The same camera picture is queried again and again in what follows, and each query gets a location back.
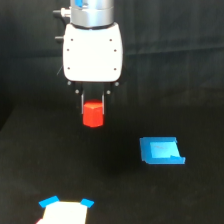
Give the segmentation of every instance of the black table surface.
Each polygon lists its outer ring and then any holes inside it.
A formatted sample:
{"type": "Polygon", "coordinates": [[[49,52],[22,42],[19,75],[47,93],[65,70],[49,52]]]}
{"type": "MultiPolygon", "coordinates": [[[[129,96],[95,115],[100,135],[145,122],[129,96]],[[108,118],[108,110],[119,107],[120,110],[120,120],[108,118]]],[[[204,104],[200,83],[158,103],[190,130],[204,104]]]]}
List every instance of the black table surface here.
{"type": "Polygon", "coordinates": [[[223,223],[224,108],[112,108],[104,127],[72,107],[15,107],[0,132],[0,223],[38,202],[95,202],[87,224],[223,223]],[[185,165],[141,161],[140,137],[176,137],[185,165]]]}

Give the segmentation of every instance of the black background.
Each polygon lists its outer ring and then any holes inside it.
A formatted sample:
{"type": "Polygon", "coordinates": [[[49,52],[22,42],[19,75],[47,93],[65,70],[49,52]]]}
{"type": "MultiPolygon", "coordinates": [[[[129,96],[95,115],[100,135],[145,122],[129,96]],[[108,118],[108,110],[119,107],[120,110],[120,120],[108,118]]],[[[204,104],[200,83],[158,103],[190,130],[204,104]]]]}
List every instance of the black background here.
{"type": "Polygon", "coordinates": [[[0,223],[35,223],[53,195],[94,200],[88,224],[223,223],[224,2],[115,0],[128,81],[93,130],[56,76],[68,6],[0,3],[0,223]],[[177,137],[186,165],[142,163],[143,136],[177,137]]]}

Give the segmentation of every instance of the blue tape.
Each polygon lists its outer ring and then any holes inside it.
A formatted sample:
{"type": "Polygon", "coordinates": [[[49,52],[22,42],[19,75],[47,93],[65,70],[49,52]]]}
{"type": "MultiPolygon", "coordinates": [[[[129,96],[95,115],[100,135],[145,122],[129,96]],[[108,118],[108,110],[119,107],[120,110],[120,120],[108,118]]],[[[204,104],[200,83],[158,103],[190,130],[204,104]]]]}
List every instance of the blue tape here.
{"type": "Polygon", "coordinates": [[[82,0],[75,0],[75,5],[82,7],[82,0]]]}
{"type": "Polygon", "coordinates": [[[54,197],[48,198],[46,200],[40,201],[39,202],[39,205],[42,208],[46,208],[48,205],[53,204],[53,203],[55,203],[57,201],[59,201],[58,197],[57,196],[54,196],[54,197]]]}
{"type": "Polygon", "coordinates": [[[94,204],[94,201],[90,201],[84,198],[82,199],[81,204],[87,206],[88,208],[91,208],[94,204]]]}

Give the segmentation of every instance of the red block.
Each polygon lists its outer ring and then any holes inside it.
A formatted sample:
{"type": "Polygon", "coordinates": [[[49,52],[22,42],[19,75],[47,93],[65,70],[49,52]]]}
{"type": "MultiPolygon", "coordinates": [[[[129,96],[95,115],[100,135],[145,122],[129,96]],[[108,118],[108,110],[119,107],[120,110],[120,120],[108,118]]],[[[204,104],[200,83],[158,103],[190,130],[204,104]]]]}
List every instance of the red block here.
{"type": "Polygon", "coordinates": [[[83,124],[91,128],[103,125],[103,103],[99,100],[90,100],[84,104],[83,124]]]}

